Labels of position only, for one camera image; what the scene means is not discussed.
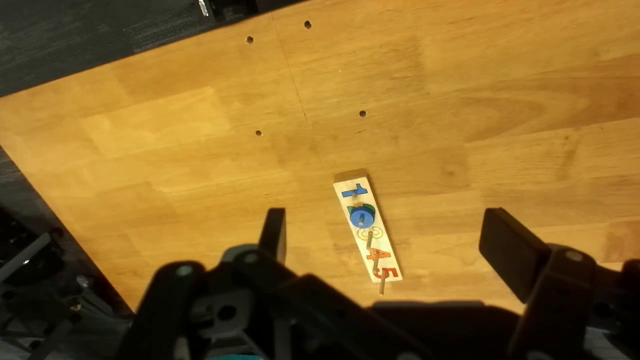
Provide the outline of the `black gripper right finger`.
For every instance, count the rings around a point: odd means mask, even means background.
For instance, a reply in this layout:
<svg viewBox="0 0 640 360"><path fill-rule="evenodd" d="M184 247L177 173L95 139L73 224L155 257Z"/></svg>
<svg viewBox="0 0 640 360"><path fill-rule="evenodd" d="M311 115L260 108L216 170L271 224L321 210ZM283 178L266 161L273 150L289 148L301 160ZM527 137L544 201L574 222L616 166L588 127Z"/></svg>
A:
<svg viewBox="0 0 640 360"><path fill-rule="evenodd" d="M486 208L477 250L512 294L525 303L551 250L504 208Z"/></svg>

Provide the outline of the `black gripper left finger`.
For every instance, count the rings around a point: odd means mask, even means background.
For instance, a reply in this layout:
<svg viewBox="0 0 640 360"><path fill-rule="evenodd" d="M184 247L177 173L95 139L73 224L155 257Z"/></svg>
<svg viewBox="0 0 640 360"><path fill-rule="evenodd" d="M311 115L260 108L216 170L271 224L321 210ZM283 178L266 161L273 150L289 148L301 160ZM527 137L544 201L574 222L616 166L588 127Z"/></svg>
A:
<svg viewBox="0 0 640 360"><path fill-rule="evenodd" d="M285 210L270 208L257 238L257 247L277 262L285 260Z"/></svg>

